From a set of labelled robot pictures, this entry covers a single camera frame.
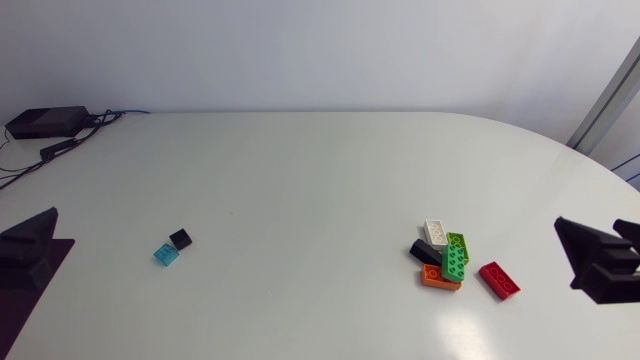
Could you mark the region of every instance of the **white lego brick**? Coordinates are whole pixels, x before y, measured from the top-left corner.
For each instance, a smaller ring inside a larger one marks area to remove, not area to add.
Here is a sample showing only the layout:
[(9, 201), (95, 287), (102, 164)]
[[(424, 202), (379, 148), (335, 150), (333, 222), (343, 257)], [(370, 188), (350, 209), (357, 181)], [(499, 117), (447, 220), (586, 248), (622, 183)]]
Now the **white lego brick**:
[(432, 248), (442, 250), (449, 244), (447, 233), (440, 220), (426, 220), (424, 222), (424, 233), (427, 235), (427, 242)]

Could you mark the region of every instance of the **translucent blue lego brick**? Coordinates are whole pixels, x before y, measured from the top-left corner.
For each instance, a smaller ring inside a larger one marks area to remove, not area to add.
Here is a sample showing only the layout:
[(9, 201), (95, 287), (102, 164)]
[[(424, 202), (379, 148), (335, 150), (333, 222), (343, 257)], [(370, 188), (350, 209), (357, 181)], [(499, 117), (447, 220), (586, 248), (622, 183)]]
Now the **translucent blue lego brick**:
[(158, 251), (153, 253), (153, 256), (157, 257), (164, 266), (169, 266), (175, 260), (178, 255), (178, 250), (176, 250), (173, 246), (169, 244), (164, 244)]

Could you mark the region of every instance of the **orange lego brick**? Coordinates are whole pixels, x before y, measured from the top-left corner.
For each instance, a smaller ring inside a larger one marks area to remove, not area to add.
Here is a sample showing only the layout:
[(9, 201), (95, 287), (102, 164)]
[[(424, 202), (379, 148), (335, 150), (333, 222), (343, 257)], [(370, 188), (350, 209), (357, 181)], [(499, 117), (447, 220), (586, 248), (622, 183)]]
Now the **orange lego brick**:
[(461, 283), (454, 283), (442, 277), (440, 266), (424, 264), (422, 267), (422, 285), (439, 287), (447, 290), (458, 290)]

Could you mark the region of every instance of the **cable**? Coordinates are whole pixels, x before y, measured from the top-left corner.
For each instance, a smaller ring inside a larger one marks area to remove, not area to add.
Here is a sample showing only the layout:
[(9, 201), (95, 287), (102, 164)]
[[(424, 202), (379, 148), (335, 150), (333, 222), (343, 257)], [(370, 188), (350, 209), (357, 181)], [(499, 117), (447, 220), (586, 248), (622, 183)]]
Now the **cable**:
[(5, 142), (2, 143), (2, 145), (0, 145), (0, 150), (2, 150), (2, 148), (9, 144), (11, 141), (9, 141), (9, 138), (7, 137), (7, 128), (4, 128), (4, 139), (6, 140)]
[[(91, 131), (89, 132), (89, 134), (87, 134), (85, 137), (77, 139), (76, 144), (64, 149), (62, 151), (60, 151), (57, 154), (53, 154), (53, 156), (50, 159), (45, 160), (41, 160), (31, 166), (27, 166), (24, 167), (22, 169), (15, 169), (15, 170), (5, 170), (2, 169), (4, 171), (8, 171), (8, 172), (18, 172), (18, 171), (22, 171), (19, 174), (13, 174), (13, 175), (7, 175), (7, 176), (3, 176), (0, 177), (0, 180), (3, 179), (8, 179), (8, 178), (12, 178), (11, 180), (7, 181), (6, 183), (0, 185), (0, 191), (5, 189), (7, 186), (13, 184), (14, 182), (18, 181), (18, 179), (20, 179), (21, 177), (30, 174), (38, 169), (40, 169), (41, 167), (43, 167), (44, 165), (50, 163), (51, 161), (55, 160), (56, 158), (68, 153), (69, 151), (77, 148), (78, 146), (80, 146), (82, 143), (84, 143), (85, 141), (87, 141), (89, 138), (91, 138), (93, 135), (95, 135), (98, 130), (100, 130), (101, 127), (103, 126), (107, 126), (107, 125), (111, 125), (113, 124), (116, 120), (118, 120), (120, 117), (122, 117), (124, 114), (126, 114), (127, 112), (138, 112), (138, 113), (145, 113), (145, 114), (150, 114), (150, 112), (147, 111), (142, 111), (142, 110), (120, 110), (120, 111), (111, 111), (111, 110), (107, 110), (104, 113), (100, 114), (100, 115), (90, 115), (90, 117), (94, 117), (93, 120), (98, 120), (99, 121), (95, 124), (95, 127), (93, 127), (93, 129), (91, 129)], [(107, 118), (109, 116), (113, 116), (113, 118), (111, 120), (107, 121)], [(9, 138), (7, 138), (7, 134), (6, 134), (6, 128), (5, 128), (5, 138), (7, 139), (7, 142), (9, 141)]]
[(635, 160), (636, 158), (639, 158), (639, 157), (640, 157), (640, 154), (638, 154), (638, 155), (636, 155), (636, 156), (632, 157), (631, 159), (629, 159), (629, 160), (627, 160), (627, 161), (623, 162), (622, 164), (620, 164), (620, 165), (618, 165), (618, 166), (614, 167), (613, 169), (611, 169), (611, 171), (616, 171), (616, 170), (618, 170), (619, 168), (621, 168), (622, 166), (624, 166), (624, 165), (628, 164), (629, 162), (631, 162), (631, 161), (633, 161), (633, 160)]
[(638, 176), (640, 176), (640, 173), (637, 173), (637, 174), (633, 175), (632, 177), (628, 178), (628, 179), (627, 179), (627, 180), (625, 180), (625, 181), (626, 181), (626, 182), (629, 182), (629, 181), (631, 181), (631, 180), (633, 180), (633, 179), (637, 178)]

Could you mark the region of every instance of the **red lego brick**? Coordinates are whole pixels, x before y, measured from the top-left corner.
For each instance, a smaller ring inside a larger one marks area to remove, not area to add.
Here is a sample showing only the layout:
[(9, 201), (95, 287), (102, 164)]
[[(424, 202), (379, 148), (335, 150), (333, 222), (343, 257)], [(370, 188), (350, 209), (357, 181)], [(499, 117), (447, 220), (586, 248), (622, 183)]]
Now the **red lego brick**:
[(481, 267), (480, 276), (502, 300), (506, 300), (520, 291), (518, 285), (495, 261)]

